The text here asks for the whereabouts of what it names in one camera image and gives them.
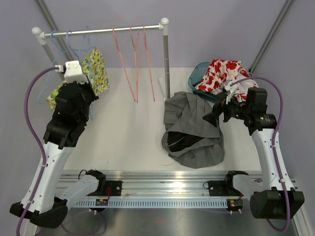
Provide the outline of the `red floral white garment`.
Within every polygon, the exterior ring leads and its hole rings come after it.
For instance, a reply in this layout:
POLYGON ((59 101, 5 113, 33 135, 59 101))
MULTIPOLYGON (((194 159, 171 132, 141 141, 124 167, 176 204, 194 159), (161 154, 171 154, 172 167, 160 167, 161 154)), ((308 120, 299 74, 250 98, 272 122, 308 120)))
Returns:
POLYGON ((213 103, 226 98, 223 84, 249 77, 242 62, 237 60, 215 59, 203 69, 201 77, 192 82, 193 93, 213 103))

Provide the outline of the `pink hanger of dotted skirt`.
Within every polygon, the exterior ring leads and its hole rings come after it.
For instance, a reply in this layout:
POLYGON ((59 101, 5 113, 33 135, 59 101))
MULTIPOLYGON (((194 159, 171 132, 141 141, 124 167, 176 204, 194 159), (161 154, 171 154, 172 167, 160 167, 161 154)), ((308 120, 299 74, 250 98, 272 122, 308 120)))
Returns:
POLYGON ((122 57, 122 53, 121 53, 120 47, 119 47, 116 31, 115 31, 114 27, 111 27, 111 28, 112 28, 112 31, 113 31, 113 38, 114 38, 115 45, 116 45, 116 48, 117 48, 117 51, 118 51, 118 54, 119 54, 119 58, 120 58, 120 61, 121 61, 121 64, 123 66, 123 70, 124 70, 124 73, 125 73, 125 76, 126 76, 128 87, 129 87, 129 90, 130 90, 131 95, 132 95, 132 99, 133 99, 134 102, 136 102, 136 97, 135 97, 135 94, 134 94, 134 91, 133 91, 133 88, 132 88, 132 85, 131 85, 131 82, 130 82, 130 78, 129 78, 127 70, 126 70, 126 66, 125 66, 125 63, 124 63, 124 60, 123 60, 123 57, 122 57))

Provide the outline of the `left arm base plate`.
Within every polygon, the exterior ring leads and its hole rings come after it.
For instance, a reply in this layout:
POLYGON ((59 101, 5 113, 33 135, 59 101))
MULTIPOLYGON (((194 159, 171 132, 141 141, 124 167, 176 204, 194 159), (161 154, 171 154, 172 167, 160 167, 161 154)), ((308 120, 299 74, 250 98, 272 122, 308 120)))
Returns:
POLYGON ((107 180, 98 192, 98 196, 119 197, 122 194, 122 184, 120 180, 107 180))

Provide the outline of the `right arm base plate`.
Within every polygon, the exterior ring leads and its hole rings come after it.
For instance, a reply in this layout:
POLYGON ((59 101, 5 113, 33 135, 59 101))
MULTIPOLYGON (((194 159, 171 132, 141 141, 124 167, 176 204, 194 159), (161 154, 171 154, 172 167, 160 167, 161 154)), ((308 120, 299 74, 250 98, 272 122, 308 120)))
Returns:
POLYGON ((243 194, 225 183, 224 180, 208 181, 208 190, 211 197, 242 197, 243 194))

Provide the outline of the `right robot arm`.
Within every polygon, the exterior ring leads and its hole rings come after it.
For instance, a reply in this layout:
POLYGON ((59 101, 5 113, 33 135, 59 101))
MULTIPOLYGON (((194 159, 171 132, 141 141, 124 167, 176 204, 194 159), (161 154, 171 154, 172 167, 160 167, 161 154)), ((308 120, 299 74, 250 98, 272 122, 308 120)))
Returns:
POLYGON ((250 202, 251 213, 256 219, 292 219, 305 202, 303 192, 294 188, 286 171, 276 130, 279 120, 267 113, 267 91, 249 88, 247 99, 238 102, 232 98, 216 103, 203 119, 213 126, 223 121, 240 119, 248 128, 256 147, 262 171, 262 183, 254 182, 244 171, 228 171, 223 188, 229 195, 237 192, 250 202))

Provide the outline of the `lemon print garment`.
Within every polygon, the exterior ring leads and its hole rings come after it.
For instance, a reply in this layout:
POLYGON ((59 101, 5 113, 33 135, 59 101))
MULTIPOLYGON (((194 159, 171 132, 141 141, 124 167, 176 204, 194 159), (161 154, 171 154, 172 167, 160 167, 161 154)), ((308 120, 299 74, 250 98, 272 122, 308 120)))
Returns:
MULTIPOLYGON (((109 79, 106 73, 105 62, 102 53, 93 49, 80 62, 83 73, 92 84, 96 95, 109 89, 109 79)), ((76 82, 66 83, 65 80, 47 97, 47 104, 51 110, 62 112, 66 109, 71 112, 83 108, 91 102, 84 98, 81 84, 76 82)))

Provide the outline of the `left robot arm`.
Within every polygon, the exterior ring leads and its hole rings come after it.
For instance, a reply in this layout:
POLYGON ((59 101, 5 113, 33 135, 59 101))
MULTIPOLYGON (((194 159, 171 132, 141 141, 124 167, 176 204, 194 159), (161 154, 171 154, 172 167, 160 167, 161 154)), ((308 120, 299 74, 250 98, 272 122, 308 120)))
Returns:
POLYGON ((63 168, 87 126, 90 105, 97 99, 89 82, 61 86, 44 141, 40 142, 42 160, 25 197, 11 205, 10 213, 39 227, 55 229, 64 221, 68 210, 84 196, 105 193, 106 176, 97 170, 87 171, 72 186, 56 193, 63 168))

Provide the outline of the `grey garment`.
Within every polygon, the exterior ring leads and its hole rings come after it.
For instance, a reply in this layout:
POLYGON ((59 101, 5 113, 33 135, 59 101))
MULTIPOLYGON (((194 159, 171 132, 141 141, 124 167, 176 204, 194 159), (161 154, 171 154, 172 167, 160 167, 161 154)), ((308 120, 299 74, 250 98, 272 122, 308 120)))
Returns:
POLYGON ((165 100, 164 108, 165 133, 161 144, 169 157, 192 169, 215 166, 223 161, 223 133, 203 119, 212 111, 208 101, 180 91, 165 100))

